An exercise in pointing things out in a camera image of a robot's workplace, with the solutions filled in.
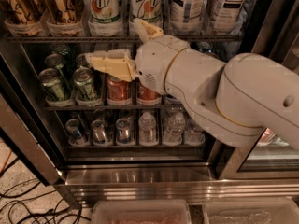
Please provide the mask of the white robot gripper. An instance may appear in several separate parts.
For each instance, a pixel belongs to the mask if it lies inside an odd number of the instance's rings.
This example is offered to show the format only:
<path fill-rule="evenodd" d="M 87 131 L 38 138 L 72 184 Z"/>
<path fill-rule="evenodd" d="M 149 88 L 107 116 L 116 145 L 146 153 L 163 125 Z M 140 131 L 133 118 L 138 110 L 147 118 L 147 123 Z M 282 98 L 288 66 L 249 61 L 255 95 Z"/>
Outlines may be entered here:
<path fill-rule="evenodd" d="M 172 35 L 164 35 L 162 28 L 139 18 L 134 19 L 134 26 L 144 43 L 138 48 L 135 61 L 128 49 L 85 53 L 85 59 L 94 70 L 126 82 L 135 80 L 138 75 L 143 86 L 165 95 L 167 71 L 178 54 L 189 47 L 189 43 Z"/>

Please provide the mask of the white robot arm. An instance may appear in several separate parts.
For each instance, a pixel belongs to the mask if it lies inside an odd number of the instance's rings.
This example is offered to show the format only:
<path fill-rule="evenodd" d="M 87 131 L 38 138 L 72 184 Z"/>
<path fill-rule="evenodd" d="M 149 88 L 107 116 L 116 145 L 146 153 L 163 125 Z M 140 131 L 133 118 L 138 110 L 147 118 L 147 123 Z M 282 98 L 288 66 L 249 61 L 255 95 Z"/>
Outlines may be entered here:
<path fill-rule="evenodd" d="M 232 147 L 256 142 L 265 128 L 299 148 L 299 76 L 264 56 L 242 53 L 223 62 L 143 20 L 134 20 L 143 44 L 85 55 L 94 69 L 171 95 L 205 131 Z"/>

